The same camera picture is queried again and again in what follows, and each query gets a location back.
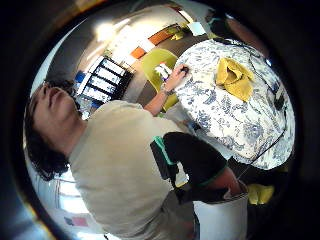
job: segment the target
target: nose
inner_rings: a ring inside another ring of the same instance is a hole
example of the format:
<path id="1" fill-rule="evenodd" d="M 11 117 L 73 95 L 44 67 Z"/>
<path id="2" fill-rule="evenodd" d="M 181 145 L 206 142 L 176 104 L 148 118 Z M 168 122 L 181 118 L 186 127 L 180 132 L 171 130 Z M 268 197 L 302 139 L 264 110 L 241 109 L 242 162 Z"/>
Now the nose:
<path id="1" fill-rule="evenodd" d="M 49 83 L 44 82 L 43 85 L 42 85 L 42 92 L 43 92 L 43 95 L 44 95 L 44 96 L 46 95 L 47 90 L 48 90 L 49 88 L 50 88 Z"/>

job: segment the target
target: yellow fabric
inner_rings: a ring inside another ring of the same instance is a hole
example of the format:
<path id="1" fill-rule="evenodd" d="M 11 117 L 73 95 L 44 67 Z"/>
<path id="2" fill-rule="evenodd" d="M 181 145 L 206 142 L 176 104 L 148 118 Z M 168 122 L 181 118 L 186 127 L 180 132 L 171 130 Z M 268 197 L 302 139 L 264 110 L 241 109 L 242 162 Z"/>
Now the yellow fabric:
<path id="1" fill-rule="evenodd" d="M 174 55 L 172 52 L 155 48 L 148 52 L 141 60 L 142 71 L 144 72 L 146 78 L 154 87 L 156 92 L 160 91 L 160 86 L 162 84 L 162 80 L 159 74 L 156 73 L 155 67 L 158 66 L 161 62 L 165 62 L 166 65 L 173 69 L 174 65 L 177 61 L 178 57 Z M 175 94 L 168 97 L 165 102 L 163 109 L 167 111 L 170 107 L 178 102 L 178 98 Z"/>
<path id="2" fill-rule="evenodd" d="M 230 94 L 247 102 L 253 92 L 250 82 L 253 81 L 253 78 L 253 73 L 235 60 L 231 58 L 220 59 L 216 84 L 223 85 Z"/>
<path id="3" fill-rule="evenodd" d="M 274 193 L 274 186 L 264 186 L 262 184 L 252 183 L 248 186 L 249 191 L 249 202 L 251 204 L 265 204 L 269 202 L 273 193 Z"/>

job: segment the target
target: mouth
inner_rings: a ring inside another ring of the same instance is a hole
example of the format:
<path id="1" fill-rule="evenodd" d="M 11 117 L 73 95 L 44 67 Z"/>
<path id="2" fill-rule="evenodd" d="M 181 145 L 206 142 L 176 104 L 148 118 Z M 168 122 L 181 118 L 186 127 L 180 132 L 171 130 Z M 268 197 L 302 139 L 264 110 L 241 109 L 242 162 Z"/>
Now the mouth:
<path id="1" fill-rule="evenodd" d="M 54 97 L 60 92 L 59 88 L 51 88 L 49 92 L 49 107 L 51 107 L 54 102 Z"/>

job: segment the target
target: blue floral pattern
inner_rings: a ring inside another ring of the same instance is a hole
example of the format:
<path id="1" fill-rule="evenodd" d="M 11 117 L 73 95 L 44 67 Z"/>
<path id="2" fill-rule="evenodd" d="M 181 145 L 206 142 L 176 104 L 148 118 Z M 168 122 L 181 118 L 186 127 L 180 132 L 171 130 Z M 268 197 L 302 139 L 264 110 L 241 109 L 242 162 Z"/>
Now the blue floral pattern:
<path id="1" fill-rule="evenodd" d="M 176 66 L 187 64 L 190 71 L 176 88 L 176 94 L 188 115 L 207 136 L 232 150 L 237 161 L 272 169 L 284 163 L 293 149 L 292 105 L 284 90 L 284 107 L 276 110 L 274 89 L 282 84 L 280 78 L 257 50 L 235 40 L 232 43 L 224 45 L 206 40 L 187 49 Z M 248 102 L 215 84 L 217 65 L 222 57 L 233 58 L 254 73 L 254 90 Z"/>

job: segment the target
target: dark curly hair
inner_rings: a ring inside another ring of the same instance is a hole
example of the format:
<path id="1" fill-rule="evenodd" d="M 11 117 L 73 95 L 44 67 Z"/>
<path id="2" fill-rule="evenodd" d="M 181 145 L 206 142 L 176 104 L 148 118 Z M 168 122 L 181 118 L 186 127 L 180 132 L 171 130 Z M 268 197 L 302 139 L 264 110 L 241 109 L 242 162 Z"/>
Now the dark curly hair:
<path id="1" fill-rule="evenodd" d="M 65 90 L 75 101 L 79 112 L 80 105 L 75 100 L 75 90 L 73 81 L 70 80 L 45 80 L 49 87 L 59 87 Z M 59 176 L 66 172 L 69 168 L 69 163 L 66 156 L 60 152 L 52 150 L 42 139 L 40 134 L 33 128 L 33 115 L 30 112 L 30 98 L 26 104 L 24 130 L 26 137 L 27 153 L 32 162 L 33 167 L 38 172 L 40 177 L 45 181 L 52 180 L 56 174 Z"/>

